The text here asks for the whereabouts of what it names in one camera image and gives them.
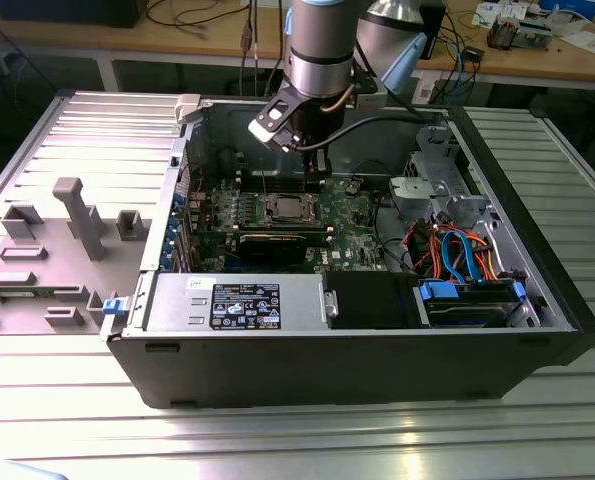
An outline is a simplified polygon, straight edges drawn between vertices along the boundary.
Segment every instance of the floor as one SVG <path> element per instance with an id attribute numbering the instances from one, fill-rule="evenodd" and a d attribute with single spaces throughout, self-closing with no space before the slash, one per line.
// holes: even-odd
<path id="1" fill-rule="evenodd" d="M 53 98 L 51 88 L 23 58 L 9 56 L 7 61 L 10 74 L 0 78 L 0 171 Z M 32 57 L 31 61 L 58 89 L 103 89 L 97 68 L 90 60 Z M 118 69 L 126 91 L 211 95 L 238 91 L 238 69 L 231 67 L 119 62 Z M 252 70 L 245 72 L 245 76 L 251 74 Z M 252 94 L 252 86 L 252 81 L 245 82 L 244 93 Z M 414 86 L 413 80 L 404 96 L 411 98 Z M 475 85 L 469 95 L 457 96 L 455 103 L 541 108 L 571 143 L 583 149 L 585 158 L 595 168 L 595 139 L 587 141 L 588 131 L 595 130 L 595 92 L 515 86 L 493 88 L 481 84 Z"/>

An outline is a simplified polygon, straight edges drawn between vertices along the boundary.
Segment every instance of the blue cable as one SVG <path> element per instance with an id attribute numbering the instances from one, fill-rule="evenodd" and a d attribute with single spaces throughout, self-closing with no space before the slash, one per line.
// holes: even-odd
<path id="1" fill-rule="evenodd" d="M 441 260 L 444 263 L 446 270 L 452 273 L 459 283 L 466 283 L 464 277 L 462 277 L 459 272 L 453 268 L 453 266 L 450 264 L 450 259 L 448 258 L 448 243 L 450 241 L 450 237 L 455 234 L 459 236 L 461 242 L 464 244 L 464 256 L 466 257 L 466 265 L 468 265 L 468 273 L 470 274 L 470 277 L 473 280 L 481 280 L 481 273 L 475 264 L 473 247 L 470 245 L 466 235 L 455 230 L 447 232 L 441 241 Z"/>
<path id="2" fill-rule="evenodd" d="M 455 51 L 455 55 L 457 55 L 457 65 L 459 66 L 459 75 L 457 76 L 457 85 L 455 85 L 455 89 L 453 90 L 453 93 L 451 93 L 450 97 L 448 98 L 448 104 L 450 105 L 455 100 L 455 95 L 457 94 L 457 92 L 459 91 L 459 88 L 461 87 L 461 79 L 462 79 L 462 75 L 464 74 L 464 59 L 462 58 L 461 52 L 459 51 L 459 47 L 457 47 L 457 45 L 455 45 L 453 42 L 451 42 L 450 40 L 447 40 L 445 38 L 442 38 L 442 40 L 444 42 L 446 42 L 447 45 L 450 45 L 451 47 L 453 47 L 453 50 Z"/>

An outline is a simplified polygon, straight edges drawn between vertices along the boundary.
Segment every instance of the power supply label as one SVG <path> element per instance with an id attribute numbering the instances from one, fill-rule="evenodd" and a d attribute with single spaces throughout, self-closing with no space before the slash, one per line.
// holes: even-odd
<path id="1" fill-rule="evenodd" d="M 213 330 L 280 329 L 279 285 L 216 284 L 210 311 Z"/>

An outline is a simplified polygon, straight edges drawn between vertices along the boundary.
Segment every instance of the computer tower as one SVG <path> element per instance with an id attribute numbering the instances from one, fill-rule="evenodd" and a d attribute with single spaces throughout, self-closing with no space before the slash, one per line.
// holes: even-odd
<path id="1" fill-rule="evenodd" d="M 3 20 L 63 22 L 132 28 L 148 0 L 0 0 Z"/>

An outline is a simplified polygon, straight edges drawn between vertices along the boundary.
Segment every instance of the wooden workbench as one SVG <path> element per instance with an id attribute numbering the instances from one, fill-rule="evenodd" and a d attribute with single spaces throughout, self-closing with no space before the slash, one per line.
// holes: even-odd
<path id="1" fill-rule="evenodd" d="M 486 52 L 481 64 L 480 81 L 486 81 L 488 76 L 488 81 L 506 83 L 502 77 L 508 77 L 508 83 L 595 88 L 595 54 L 559 39 L 554 39 L 547 51 L 489 49 L 486 46 L 488 30 L 469 28 L 472 16 L 467 12 L 475 8 L 477 0 L 449 0 L 448 3 L 457 30 L 464 36 L 467 44 Z M 202 0 L 175 1 L 177 11 L 203 4 Z M 189 14 L 185 18 L 199 20 L 239 7 L 239 0 L 224 0 L 207 12 Z M 165 3 L 154 9 L 152 14 L 161 21 L 171 22 L 170 11 Z M 244 11 L 206 24 L 205 33 L 209 38 L 205 40 L 173 27 L 157 25 L 145 17 L 132 29 L 2 20 L 0 27 L 25 52 L 81 56 L 97 60 L 102 79 L 107 89 L 112 90 L 119 88 L 116 79 L 112 78 L 115 73 L 113 60 L 238 65 L 241 58 L 239 43 L 245 18 Z M 1 50 L 10 50 L 10 46 L 0 35 Z M 260 8 L 261 66 L 272 65 L 278 54 L 277 11 Z M 416 76 L 423 78 L 424 72 L 430 72 L 427 77 L 434 82 L 440 78 L 441 72 L 450 71 L 453 64 L 447 49 L 438 45 L 432 59 L 418 63 Z"/>

